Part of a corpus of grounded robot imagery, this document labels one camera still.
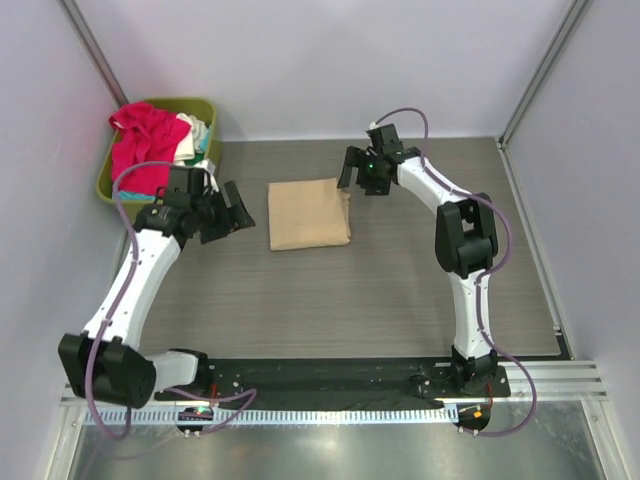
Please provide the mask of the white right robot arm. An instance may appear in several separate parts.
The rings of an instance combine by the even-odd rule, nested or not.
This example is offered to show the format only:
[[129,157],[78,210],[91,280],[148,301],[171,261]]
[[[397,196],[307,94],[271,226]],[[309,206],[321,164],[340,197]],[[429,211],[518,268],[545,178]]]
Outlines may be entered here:
[[448,274],[455,313],[449,382],[471,396],[497,373],[489,326],[490,269],[498,253],[494,213],[485,194],[473,195],[434,169],[415,147],[406,147],[392,124],[372,124],[370,145],[350,146],[337,186],[356,185],[368,196],[387,195],[395,184],[415,195],[435,215],[434,251]]

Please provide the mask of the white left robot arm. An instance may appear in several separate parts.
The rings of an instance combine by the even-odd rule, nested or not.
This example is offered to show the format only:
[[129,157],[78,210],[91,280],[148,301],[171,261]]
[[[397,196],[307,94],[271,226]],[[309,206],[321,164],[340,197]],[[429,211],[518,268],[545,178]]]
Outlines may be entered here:
[[145,357],[139,351],[150,308],[171,266],[193,237],[207,244],[255,225],[237,185],[218,185],[207,170],[173,166],[153,202],[126,220],[126,261],[96,314],[77,335],[62,337],[58,354],[74,394],[132,409],[179,388],[198,400],[213,374],[206,354],[183,348]]

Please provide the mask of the olive green plastic bin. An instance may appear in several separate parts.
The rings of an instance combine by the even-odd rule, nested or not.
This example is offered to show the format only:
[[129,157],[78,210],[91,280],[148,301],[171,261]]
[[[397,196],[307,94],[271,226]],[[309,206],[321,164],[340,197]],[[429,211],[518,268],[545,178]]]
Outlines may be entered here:
[[[187,115],[194,115],[200,120],[204,121],[209,128],[212,128],[212,133],[210,137],[210,144],[207,148],[207,156],[215,161],[216,170],[220,164],[220,158],[222,154],[222,143],[218,139],[217,135],[217,109],[214,103],[210,102],[207,99],[198,98],[198,97],[167,97],[167,98],[149,98],[140,102],[146,102],[153,105],[156,108],[163,109],[169,112],[176,113],[185,113]],[[115,180],[112,181],[111,173],[112,173],[112,157],[111,157],[111,149],[113,145],[120,140],[119,133],[114,129],[115,134],[113,140],[111,142],[111,146],[107,157],[104,161],[104,165],[102,167],[101,173],[97,180],[96,188],[98,196],[105,202],[114,204],[117,199],[119,199],[122,203],[122,207],[125,210],[125,213],[131,220],[135,219],[137,213],[142,209],[142,207],[146,204],[150,204],[151,202],[143,202],[143,201],[123,201],[119,197],[114,198],[112,196],[113,193],[117,192],[117,187],[119,186],[120,181],[130,172],[135,171],[140,167],[150,167],[150,166],[163,166],[170,168],[174,166],[172,164],[167,164],[163,162],[149,161],[146,163],[134,165],[127,170],[124,170],[122,174]]]

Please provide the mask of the beige t shirt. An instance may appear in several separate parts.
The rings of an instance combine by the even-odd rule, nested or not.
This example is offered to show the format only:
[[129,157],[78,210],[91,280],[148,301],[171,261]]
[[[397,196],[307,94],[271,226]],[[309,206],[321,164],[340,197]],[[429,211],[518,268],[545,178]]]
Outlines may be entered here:
[[272,251],[348,245],[350,195],[335,178],[268,185]]

